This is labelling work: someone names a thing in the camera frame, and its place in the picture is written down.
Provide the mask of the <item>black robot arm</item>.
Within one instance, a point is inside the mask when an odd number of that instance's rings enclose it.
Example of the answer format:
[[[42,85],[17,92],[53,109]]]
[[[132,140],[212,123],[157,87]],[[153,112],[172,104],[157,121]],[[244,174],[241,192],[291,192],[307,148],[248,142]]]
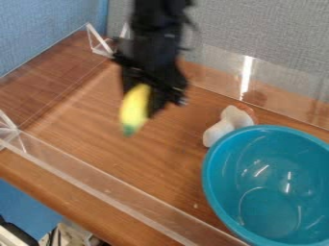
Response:
[[[132,38],[116,40],[114,62],[122,67],[124,94],[138,85],[150,86],[148,116],[173,103],[181,105],[189,81],[180,69],[186,9],[193,0],[134,0]]]

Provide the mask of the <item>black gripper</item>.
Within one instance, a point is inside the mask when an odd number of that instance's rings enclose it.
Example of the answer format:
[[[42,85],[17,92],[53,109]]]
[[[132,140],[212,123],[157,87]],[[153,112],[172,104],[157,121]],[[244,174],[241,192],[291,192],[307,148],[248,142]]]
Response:
[[[114,62],[122,67],[122,92],[140,84],[152,88],[149,118],[153,118],[169,103],[186,103],[188,79],[178,68],[181,52],[181,29],[157,32],[137,32],[117,47]]]

